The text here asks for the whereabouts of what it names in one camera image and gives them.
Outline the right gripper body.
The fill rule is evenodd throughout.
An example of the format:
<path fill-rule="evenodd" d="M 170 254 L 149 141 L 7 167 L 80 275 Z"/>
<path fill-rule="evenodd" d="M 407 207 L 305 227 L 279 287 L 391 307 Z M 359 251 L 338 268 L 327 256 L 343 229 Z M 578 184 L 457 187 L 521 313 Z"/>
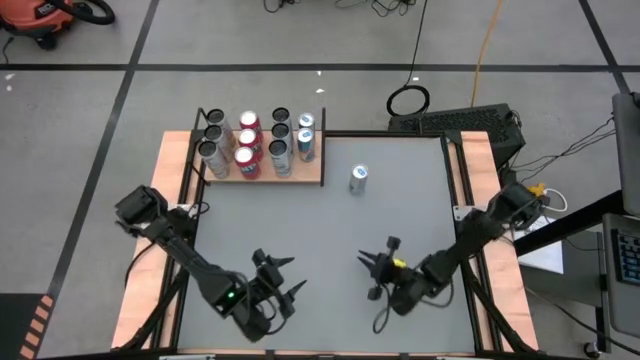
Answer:
<path fill-rule="evenodd" d="M 397 267 L 393 263 L 395 252 L 399 249 L 401 240 L 389 236 L 386 242 L 387 251 L 378 253 L 378 278 L 374 286 L 368 290 L 367 298 L 371 301 L 379 300 L 387 286 L 391 286 L 389 305 L 398 315 L 407 315 L 416 306 L 417 298 L 411 294 L 414 282 L 414 270 L 408 265 L 406 268 Z"/>

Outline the black metal stand bar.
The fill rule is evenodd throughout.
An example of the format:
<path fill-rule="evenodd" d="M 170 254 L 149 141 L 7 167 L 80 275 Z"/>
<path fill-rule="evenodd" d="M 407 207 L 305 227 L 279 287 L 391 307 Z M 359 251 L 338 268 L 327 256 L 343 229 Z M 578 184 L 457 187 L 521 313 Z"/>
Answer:
<path fill-rule="evenodd" d="M 584 231 L 602 222 L 605 214 L 626 214 L 623 193 L 617 190 L 594 203 L 535 230 L 514 243 L 517 257 L 536 251 L 542 247 Z"/>

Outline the grey table mat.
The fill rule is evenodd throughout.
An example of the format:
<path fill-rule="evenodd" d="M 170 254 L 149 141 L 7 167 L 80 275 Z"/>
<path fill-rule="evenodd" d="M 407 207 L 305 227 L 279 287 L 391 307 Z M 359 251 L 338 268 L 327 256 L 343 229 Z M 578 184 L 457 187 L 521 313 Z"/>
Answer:
<path fill-rule="evenodd" d="M 360 195 L 349 192 L 351 170 L 368 167 Z M 281 272 L 296 294 L 295 313 L 276 321 L 260 350 L 440 353 L 474 349 L 464 286 L 456 280 L 431 304 L 386 328 L 372 323 L 382 301 L 367 298 L 372 279 L 359 250 L 383 252 L 389 236 L 410 265 L 455 240 L 442 146 L 434 138 L 330 138 L 323 186 L 213 184 L 204 199 L 196 250 L 208 261 L 252 276 L 252 254 L 294 257 Z"/>

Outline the red Fanta strawberry can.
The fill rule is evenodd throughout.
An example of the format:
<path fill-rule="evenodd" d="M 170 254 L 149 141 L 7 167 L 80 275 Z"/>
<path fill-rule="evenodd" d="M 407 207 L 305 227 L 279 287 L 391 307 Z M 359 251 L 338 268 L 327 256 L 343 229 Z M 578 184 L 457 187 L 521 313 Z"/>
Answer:
<path fill-rule="evenodd" d="M 241 147 L 250 148 L 258 161 L 263 158 L 262 137 L 255 130 L 249 128 L 243 129 L 239 133 L 238 141 Z"/>
<path fill-rule="evenodd" d="M 235 163 L 241 175 L 248 180 L 255 180 L 261 175 L 259 160 L 249 147 L 240 147 L 234 154 Z"/>
<path fill-rule="evenodd" d="M 259 116 L 252 110 L 244 111 L 239 118 L 239 124 L 242 129 L 253 130 L 257 137 L 262 140 L 262 125 Z"/>

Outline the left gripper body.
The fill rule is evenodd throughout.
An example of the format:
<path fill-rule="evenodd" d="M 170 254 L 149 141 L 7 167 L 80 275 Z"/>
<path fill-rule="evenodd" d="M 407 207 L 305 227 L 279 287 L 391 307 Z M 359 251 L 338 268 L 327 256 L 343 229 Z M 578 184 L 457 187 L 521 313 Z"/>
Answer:
<path fill-rule="evenodd" d="M 263 298 L 275 297 L 278 309 L 283 318 L 289 318 L 295 313 L 294 301 L 287 301 L 279 287 L 284 283 L 284 277 L 280 272 L 281 267 L 275 267 L 271 263 L 271 255 L 267 255 L 261 248 L 254 251 L 252 261 L 256 267 L 256 279 L 263 292 Z"/>

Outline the grey device with keypad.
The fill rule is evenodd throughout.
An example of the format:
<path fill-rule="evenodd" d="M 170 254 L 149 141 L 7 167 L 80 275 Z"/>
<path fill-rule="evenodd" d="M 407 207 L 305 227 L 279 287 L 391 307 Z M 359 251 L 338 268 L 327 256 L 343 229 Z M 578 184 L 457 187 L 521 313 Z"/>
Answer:
<path fill-rule="evenodd" d="M 640 339 L 640 220 L 605 214 L 602 226 L 611 324 Z"/>

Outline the wooden shelf board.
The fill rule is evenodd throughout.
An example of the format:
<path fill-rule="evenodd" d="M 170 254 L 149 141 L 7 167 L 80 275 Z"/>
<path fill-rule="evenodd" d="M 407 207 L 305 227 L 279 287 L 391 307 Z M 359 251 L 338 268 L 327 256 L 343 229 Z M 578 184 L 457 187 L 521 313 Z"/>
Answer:
<path fill-rule="evenodd" d="M 288 177 L 278 177 L 275 173 L 272 160 L 268 153 L 265 153 L 263 159 L 260 161 L 261 173 L 257 179 L 253 180 L 253 183 L 314 183 L 319 184 L 322 180 L 322 160 L 323 160 L 323 132 L 315 132 L 315 145 L 314 153 L 315 157 L 311 162 L 304 162 L 300 159 L 297 146 L 294 145 L 294 157 L 292 161 L 292 173 Z M 212 171 L 205 166 L 204 179 L 209 182 L 223 182 L 223 183 L 241 183 L 249 182 L 242 176 L 239 167 L 235 163 L 230 164 L 230 173 L 224 179 L 218 179 L 214 176 Z"/>

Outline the grey monitor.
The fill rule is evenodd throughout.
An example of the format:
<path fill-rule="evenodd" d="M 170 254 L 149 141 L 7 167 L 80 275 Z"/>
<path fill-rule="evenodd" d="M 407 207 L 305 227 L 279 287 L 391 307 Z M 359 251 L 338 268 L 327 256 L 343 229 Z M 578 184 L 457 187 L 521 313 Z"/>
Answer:
<path fill-rule="evenodd" d="M 624 209 L 640 217 L 640 92 L 612 97 Z"/>

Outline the black metal shelf frame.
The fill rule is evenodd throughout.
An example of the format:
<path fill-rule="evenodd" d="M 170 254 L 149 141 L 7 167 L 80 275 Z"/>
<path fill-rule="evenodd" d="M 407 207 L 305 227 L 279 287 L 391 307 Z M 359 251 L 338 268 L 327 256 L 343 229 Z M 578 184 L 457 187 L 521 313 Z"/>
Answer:
<path fill-rule="evenodd" d="M 322 180 L 320 181 L 319 184 L 317 184 L 317 185 L 323 186 L 324 172 L 325 172 L 325 144 L 326 144 L 326 109 L 325 108 L 321 110 L 320 125 L 316 126 L 316 131 L 323 132 L 323 139 L 322 139 L 323 160 L 322 160 L 322 167 L 321 167 Z M 188 170 L 188 173 L 186 175 L 186 179 L 183 181 L 184 184 L 187 184 L 191 180 L 192 176 L 197 176 L 205 185 L 210 185 L 212 183 L 215 183 L 215 182 L 206 181 L 204 179 L 204 170 L 205 170 L 205 166 L 207 165 L 203 162 L 203 160 L 201 159 L 197 151 L 197 147 L 203 137 L 204 137 L 204 131 L 201 129 L 196 129 L 191 132 L 191 138 L 189 140 L 189 150 L 188 150 L 188 156 L 187 156 L 187 167 L 186 167 L 186 169 Z"/>

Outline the orange shop vacuum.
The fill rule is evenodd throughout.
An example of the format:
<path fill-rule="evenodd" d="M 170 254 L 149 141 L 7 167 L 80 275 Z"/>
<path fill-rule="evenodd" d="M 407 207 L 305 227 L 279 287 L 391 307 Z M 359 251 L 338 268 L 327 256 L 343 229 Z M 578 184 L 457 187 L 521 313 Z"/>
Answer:
<path fill-rule="evenodd" d="M 31 38 L 43 50 L 53 50 L 56 33 L 72 21 L 72 15 L 47 0 L 0 0 L 0 29 Z"/>

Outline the slim silver can black lid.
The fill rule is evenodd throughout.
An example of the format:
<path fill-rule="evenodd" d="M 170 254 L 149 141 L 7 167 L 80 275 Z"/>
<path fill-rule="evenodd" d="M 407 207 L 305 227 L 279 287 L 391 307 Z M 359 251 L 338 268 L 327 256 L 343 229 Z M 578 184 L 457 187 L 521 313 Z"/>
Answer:
<path fill-rule="evenodd" d="M 289 177 L 292 173 L 292 155 L 289 145 L 283 140 L 273 140 L 268 147 L 270 158 L 278 177 Z"/>
<path fill-rule="evenodd" d="M 217 145 L 228 163 L 234 160 L 236 139 L 232 131 L 220 125 L 209 125 L 204 131 L 204 137 Z"/>
<path fill-rule="evenodd" d="M 217 125 L 222 130 L 232 146 L 236 145 L 236 138 L 229 121 L 226 119 L 225 113 L 219 108 L 210 110 L 206 114 L 206 120 L 209 125 Z"/>
<path fill-rule="evenodd" d="M 215 178 L 225 179 L 229 176 L 229 163 L 218 145 L 206 140 L 200 143 L 197 151 Z"/>
<path fill-rule="evenodd" d="M 293 124 L 291 120 L 290 112 L 285 107 L 278 107 L 273 110 L 272 118 L 275 124 L 285 124 L 290 131 L 293 131 Z"/>
<path fill-rule="evenodd" d="M 271 128 L 273 140 L 283 141 L 287 148 L 293 150 L 293 134 L 290 127 L 285 123 L 276 123 Z"/>

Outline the black orange hazard strip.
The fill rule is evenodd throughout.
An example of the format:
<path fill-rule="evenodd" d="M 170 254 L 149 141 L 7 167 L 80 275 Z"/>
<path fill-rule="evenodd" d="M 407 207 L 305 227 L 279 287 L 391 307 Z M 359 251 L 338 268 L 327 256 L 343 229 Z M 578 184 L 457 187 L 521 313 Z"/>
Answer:
<path fill-rule="evenodd" d="M 0 360 L 34 360 L 51 318 L 50 294 L 0 293 Z"/>

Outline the white paper sheet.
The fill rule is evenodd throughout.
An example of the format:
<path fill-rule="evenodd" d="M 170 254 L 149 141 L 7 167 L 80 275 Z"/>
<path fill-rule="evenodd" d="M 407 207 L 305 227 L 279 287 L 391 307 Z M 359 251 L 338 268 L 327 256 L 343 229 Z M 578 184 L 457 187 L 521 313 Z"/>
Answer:
<path fill-rule="evenodd" d="M 554 219 L 550 219 L 543 215 L 539 217 L 529 228 L 520 231 L 513 231 L 513 240 L 514 242 L 518 242 L 525 235 L 539 230 L 552 222 L 554 222 Z M 564 261 L 562 243 L 555 242 L 531 253 L 519 255 L 518 262 L 523 266 L 563 275 Z"/>

